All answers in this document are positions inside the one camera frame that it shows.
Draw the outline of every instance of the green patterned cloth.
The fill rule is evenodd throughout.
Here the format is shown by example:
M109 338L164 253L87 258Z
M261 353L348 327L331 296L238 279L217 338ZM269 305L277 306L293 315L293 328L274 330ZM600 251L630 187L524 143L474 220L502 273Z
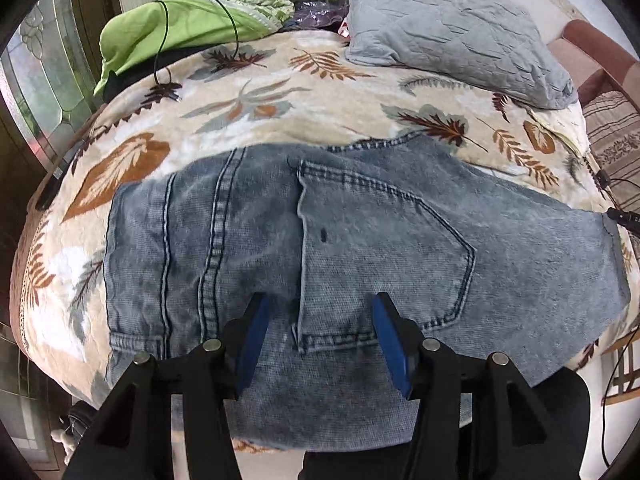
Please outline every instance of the green patterned cloth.
M228 43L235 39L224 10L213 0L162 0L169 12L165 50L184 46ZM221 0L238 27L241 41L257 40L282 28L293 16L296 0ZM102 31L102 78L99 94L111 71L121 74L155 56L160 47L166 19L155 2L113 18Z

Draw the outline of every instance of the bedspread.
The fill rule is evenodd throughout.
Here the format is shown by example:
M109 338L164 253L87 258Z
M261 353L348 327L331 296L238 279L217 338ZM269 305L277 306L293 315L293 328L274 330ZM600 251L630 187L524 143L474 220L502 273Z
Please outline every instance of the bedspread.
M540 112L434 73L356 66L345 60L345 47L324 31L263 38L241 45L235 57L235 45L217 46L162 70L160 82L170 85L152 88L149 76L108 105L34 234L23 234L24 265L14 269L14 333L44 372L92 405L103 402L110 347L102 263L111 199L124 182L159 178L203 156L264 142L349 144L420 132L461 160L573 208L610 205L590 175L596 165L584 153L579 105ZM638 316L640 273L620 232L630 306L598 341L585 341L573 368Z

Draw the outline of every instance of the metal screw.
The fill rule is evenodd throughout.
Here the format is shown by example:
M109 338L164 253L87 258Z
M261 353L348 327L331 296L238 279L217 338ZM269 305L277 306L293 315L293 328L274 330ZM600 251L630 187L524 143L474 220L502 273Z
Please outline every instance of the metal screw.
M202 344L202 347L207 352L216 352L222 348L222 341L220 341L220 339L207 339Z
M503 354L502 352L496 352L491 356L491 359L500 366L505 366L509 363L509 356L507 354Z
M433 337L428 337L422 342L422 348L428 350L429 352L435 352L440 350L440 342Z
M149 355L148 352L138 352L133 356L133 362L137 365L143 365L149 361L149 359L151 359L151 355Z

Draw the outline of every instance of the gray denim jeans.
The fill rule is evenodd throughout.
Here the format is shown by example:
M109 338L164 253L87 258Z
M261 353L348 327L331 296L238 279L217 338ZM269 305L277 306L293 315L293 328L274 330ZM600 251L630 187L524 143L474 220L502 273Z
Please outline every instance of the gray denim jeans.
M460 162L420 134L260 145L121 186L104 264L114 383L145 350L184 355L255 291L273 315L232 436L361 450L411 439L370 299L455 351L503 351L538 383L629 301L617 226ZM463 399L462 419L470 418Z

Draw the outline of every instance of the gray pillow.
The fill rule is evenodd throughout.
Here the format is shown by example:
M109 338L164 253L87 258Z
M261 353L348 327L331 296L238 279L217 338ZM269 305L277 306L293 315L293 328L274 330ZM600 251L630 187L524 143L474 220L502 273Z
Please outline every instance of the gray pillow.
M537 108L578 100L526 10L509 0L349 0L346 57L439 72Z

